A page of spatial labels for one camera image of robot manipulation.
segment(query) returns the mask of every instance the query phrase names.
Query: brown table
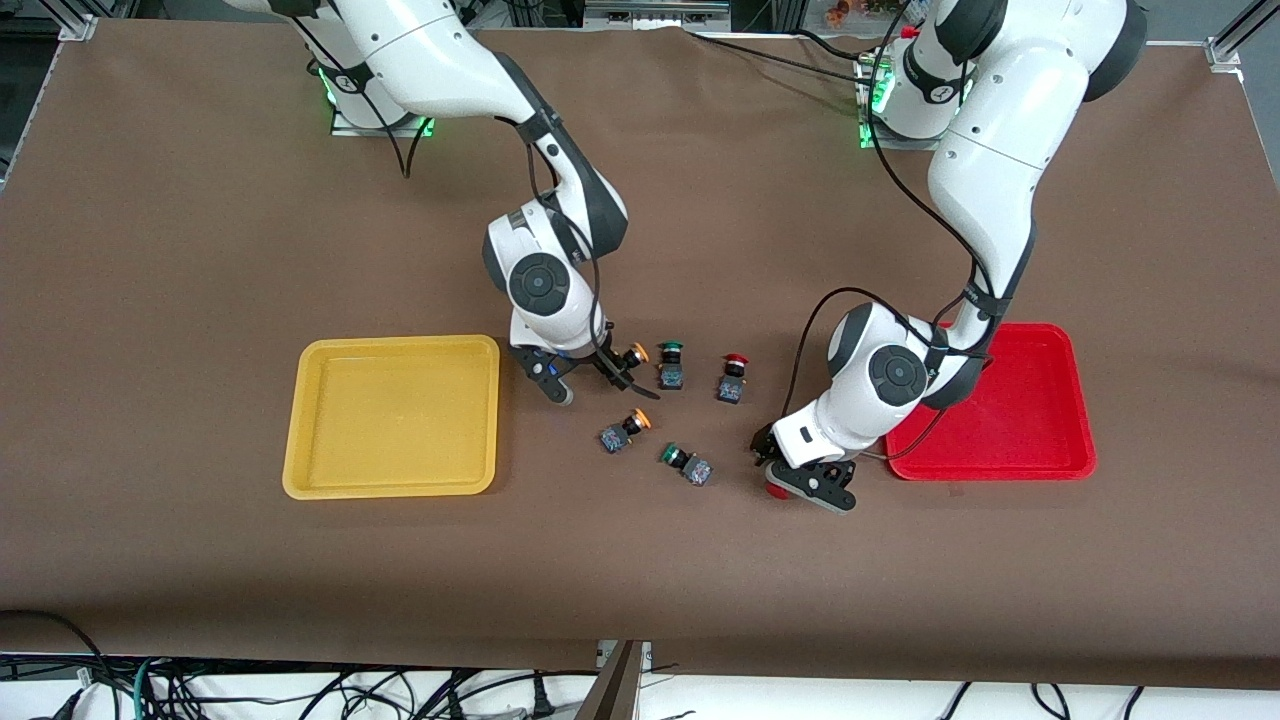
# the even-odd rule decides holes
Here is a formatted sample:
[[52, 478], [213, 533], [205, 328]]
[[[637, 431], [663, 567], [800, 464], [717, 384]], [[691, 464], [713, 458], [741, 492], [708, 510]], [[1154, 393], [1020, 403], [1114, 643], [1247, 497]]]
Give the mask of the brown table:
[[[1038, 191], [1010, 319], [1071, 334], [1097, 473], [864, 462], [838, 518], [768, 497], [745, 448], [805, 316], [849, 283], [928, 314], [968, 272], [858, 149], [849, 87], [680, 31], [484, 40], [626, 199], [602, 263], [618, 340], [687, 345], [687, 389], [644, 404], [659, 429], [607, 456], [635, 396], [582, 374], [554, 407], [508, 364], [485, 495], [285, 497], [307, 343], [506, 333], [480, 238], [529, 197], [524, 151], [442, 120], [406, 182], [385, 140], [326, 135], [288, 27], [104, 22], [0, 200], [0, 606], [108, 652], [582, 666], [637, 637], [685, 671], [1280, 687], [1280, 213], [1240, 85], [1199, 49], [1149, 49]], [[927, 155], [893, 161], [923, 188]], [[737, 407], [712, 398], [724, 352], [751, 357]], [[709, 487], [655, 462], [667, 439]], [[0, 646], [73, 647], [27, 625]]]

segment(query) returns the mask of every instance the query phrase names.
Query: red tray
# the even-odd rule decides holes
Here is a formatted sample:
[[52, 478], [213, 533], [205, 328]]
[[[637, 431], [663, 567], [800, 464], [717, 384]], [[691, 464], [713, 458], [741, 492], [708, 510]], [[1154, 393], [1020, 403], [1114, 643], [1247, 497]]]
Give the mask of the red tray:
[[[1079, 480], [1093, 474], [1089, 418], [1066, 332], [1048, 323], [1005, 323], [978, 388], [951, 407], [915, 450], [890, 460], [906, 480]], [[934, 411], [916, 407], [884, 437], [892, 455]]]

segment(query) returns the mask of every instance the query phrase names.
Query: white robot link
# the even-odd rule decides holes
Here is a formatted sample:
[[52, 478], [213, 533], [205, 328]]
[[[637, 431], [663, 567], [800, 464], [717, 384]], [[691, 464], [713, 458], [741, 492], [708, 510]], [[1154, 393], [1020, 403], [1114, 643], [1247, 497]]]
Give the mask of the white robot link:
[[485, 270], [512, 304], [511, 352], [561, 405], [573, 398], [563, 375], [581, 364], [634, 387], [635, 361], [613, 352], [612, 324], [576, 269], [618, 249], [626, 206], [515, 60], [476, 42], [449, 0], [225, 1], [292, 22], [356, 126], [488, 115], [515, 127], [559, 183], [489, 223], [484, 240]]
[[959, 315], [943, 329], [879, 302], [854, 307], [827, 348], [831, 387], [753, 439], [769, 483], [840, 514], [855, 502], [852, 457], [916, 405], [943, 410], [973, 392], [1032, 252], [1039, 177], [1080, 102], [1129, 74], [1147, 20], [1134, 0], [934, 0], [919, 31], [883, 49], [892, 87], [878, 119], [938, 137], [929, 195], [973, 255]]

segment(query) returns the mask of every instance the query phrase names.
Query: teal cable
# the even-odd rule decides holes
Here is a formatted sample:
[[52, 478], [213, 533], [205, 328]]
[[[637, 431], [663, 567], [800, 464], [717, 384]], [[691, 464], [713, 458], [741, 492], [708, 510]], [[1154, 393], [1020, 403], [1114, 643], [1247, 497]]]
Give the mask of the teal cable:
[[133, 720], [142, 720], [142, 683], [147, 679], [150, 665], [150, 660], [145, 661], [138, 666], [138, 674], [133, 676]]

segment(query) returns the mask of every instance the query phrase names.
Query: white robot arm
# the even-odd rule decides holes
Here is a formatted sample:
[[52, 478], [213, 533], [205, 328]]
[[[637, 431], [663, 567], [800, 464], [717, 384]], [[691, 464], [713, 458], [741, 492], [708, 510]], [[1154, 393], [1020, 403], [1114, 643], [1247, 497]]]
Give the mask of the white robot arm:
[[489, 224], [483, 260], [512, 302], [512, 355], [553, 401], [563, 375], [591, 364], [632, 387], [635, 352], [612, 350], [599, 299], [575, 268], [617, 250], [627, 228], [617, 191], [591, 167], [521, 68], [462, 27], [449, 0], [227, 0], [289, 18], [320, 63], [339, 110], [364, 127], [408, 114], [494, 117], [538, 150], [559, 183]]
[[[1115, 87], [1144, 42], [1133, 0], [937, 0], [920, 35], [887, 50], [879, 118], [904, 137], [941, 135], [929, 195], [974, 270], [950, 329], [878, 302], [845, 315], [827, 350], [831, 388], [753, 442], [768, 482], [847, 512], [854, 456], [916, 405], [943, 410], [973, 392], [1034, 245], [1039, 177], [1080, 102]], [[963, 76], [973, 90], [957, 109]]]

